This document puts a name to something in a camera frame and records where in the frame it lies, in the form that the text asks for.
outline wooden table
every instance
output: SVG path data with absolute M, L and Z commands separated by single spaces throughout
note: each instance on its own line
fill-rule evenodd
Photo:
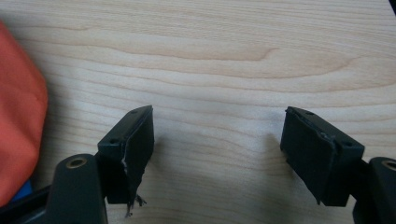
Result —
M 387 0 L 2 1 L 48 83 L 35 187 L 129 110 L 153 105 L 147 206 L 110 223 L 353 223 L 318 206 L 279 149 L 311 110 L 396 158 L 396 20 Z

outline orange object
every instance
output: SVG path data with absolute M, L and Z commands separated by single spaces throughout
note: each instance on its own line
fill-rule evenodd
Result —
M 35 169 L 47 102 L 44 78 L 0 22 L 0 206 Z

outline wood grain surface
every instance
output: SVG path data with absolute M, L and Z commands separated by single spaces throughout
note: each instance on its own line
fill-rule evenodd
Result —
M 110 223 L 353 223 L 285 163 L 288 105 L 396 158 L 396 19 L 388 0 L 1 1 L 48 83 L 37 189 L 153 105 L 148 204 Z

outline red fabric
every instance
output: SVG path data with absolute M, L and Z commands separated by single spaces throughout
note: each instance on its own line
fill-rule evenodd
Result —
M 44 78 L 0 22 L 0 206 L 35 169 L 47 101 Z

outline blue fabric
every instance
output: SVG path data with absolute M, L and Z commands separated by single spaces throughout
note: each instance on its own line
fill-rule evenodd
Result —
M 12 198 L 12 202 L 17 201 L 18 199 L 23 198 L 24 196 L 27 196 L 32 193 L 32 185 L 30 184 L 30 180 L 26 181 L 23 186 L 20 188 L 20 190 L 15 194 L 15 196 Z

